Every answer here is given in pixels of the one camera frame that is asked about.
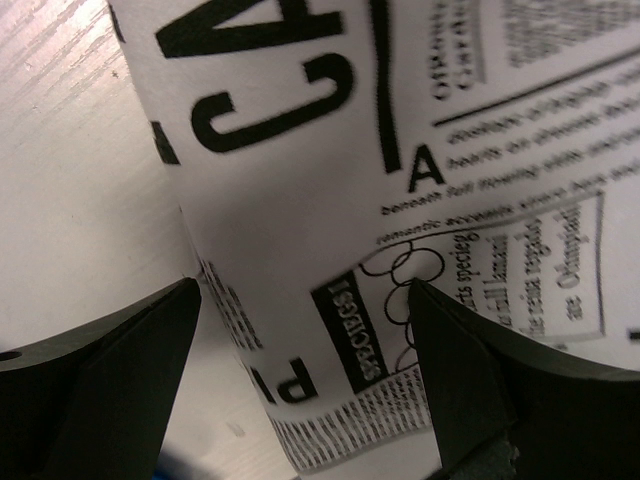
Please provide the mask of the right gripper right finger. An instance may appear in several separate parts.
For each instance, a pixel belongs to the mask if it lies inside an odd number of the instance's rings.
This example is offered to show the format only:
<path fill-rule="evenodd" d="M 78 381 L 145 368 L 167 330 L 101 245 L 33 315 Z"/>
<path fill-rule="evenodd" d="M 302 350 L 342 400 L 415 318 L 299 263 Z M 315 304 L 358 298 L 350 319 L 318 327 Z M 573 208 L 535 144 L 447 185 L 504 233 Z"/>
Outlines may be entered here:
<path fill-rule="evenodd" d="M 542 345 L 422 280 L 409 319 L 439 479 L 635 479 L 639 375 Z"/>

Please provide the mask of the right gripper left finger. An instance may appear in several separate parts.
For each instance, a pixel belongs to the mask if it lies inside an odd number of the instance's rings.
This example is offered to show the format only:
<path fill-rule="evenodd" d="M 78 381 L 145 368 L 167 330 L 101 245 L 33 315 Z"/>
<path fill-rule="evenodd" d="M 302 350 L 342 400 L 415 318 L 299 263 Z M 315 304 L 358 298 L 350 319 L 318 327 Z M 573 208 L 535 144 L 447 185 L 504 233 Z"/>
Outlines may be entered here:
<path fill-rule="evenodd" d="M 151 478 L 200 307 L 197 281 L 184 278 L 2 352 L 2 478 Z"/>

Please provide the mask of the newspaper print cloth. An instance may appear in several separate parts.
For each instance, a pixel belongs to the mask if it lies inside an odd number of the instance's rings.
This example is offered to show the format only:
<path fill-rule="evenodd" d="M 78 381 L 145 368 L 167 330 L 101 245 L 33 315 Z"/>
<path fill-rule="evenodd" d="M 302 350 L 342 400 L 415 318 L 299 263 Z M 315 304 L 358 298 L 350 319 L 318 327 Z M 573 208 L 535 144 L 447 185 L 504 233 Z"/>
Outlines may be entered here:
<path fill-rule="evenodd" d="M 304 479 L 418 479 L 414 279 L 639 366 L 635 1 L 113 1 L 222 321 Z"/>

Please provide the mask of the dark blue cloth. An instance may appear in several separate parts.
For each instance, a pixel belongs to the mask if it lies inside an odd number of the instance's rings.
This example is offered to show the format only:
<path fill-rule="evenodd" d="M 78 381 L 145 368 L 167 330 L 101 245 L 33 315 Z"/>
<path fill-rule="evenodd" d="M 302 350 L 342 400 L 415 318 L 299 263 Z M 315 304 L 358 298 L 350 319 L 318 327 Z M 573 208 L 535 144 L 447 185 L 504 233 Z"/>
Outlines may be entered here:
<path fill-rule="evenodd" d="M 186 458 L 171 452 L 162 450 L 159 453 L 156 466 L 152 474 L 152 480 L 196 480 L 201 474 L 194 464 Z"/>

